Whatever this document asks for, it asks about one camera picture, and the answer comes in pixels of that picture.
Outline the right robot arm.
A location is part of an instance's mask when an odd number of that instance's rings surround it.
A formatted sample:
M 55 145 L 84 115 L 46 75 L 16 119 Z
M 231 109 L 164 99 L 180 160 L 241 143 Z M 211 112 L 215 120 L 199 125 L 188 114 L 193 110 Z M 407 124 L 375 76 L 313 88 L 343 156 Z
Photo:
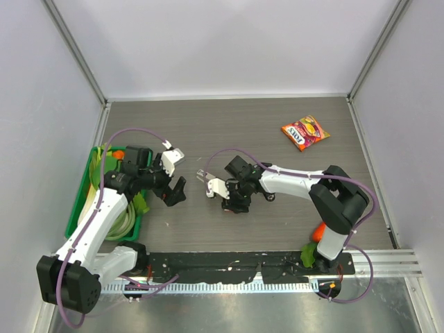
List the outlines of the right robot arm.
M 342 168 L 332 165 L 325 171 L 309 173 L 270 163 L 252 165 L 236 156 L 225 170 L 231 178 L 221 181 L 216 191 L 223 198 L 224 210 L 248 212 L 253 194 L 262 194 L 268 202 L 274 201 L 276 194 L 310 200 L 325 224 L 310 266 L 328 274 L 339 265 L 345 241 L 369 204 L 368 196 L 349 181 Z

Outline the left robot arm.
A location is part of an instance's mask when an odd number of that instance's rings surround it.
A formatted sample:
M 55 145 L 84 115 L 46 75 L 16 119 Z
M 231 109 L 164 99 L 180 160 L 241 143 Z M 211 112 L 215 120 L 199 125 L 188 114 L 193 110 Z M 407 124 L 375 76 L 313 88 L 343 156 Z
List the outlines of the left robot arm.
M 152 191 L 168 207 L 186 199 L 184 177 L 178 178 L 175 187 L 169 185 L 184 158 L 179 148 L 170 146 L 157 155 L 149 148 L 126 147 L 123 160 L 105 172 L 82 223 L 56 254 L 44 255 L 37 263 L 44 302 L 88 314 L 101 289 L 114 279 L 125 272 L 134 277 L 146 272 L 148 256 L 139 243 L 125 241 L 105 257 L 96 255 L 114 222 L 139 192 Z

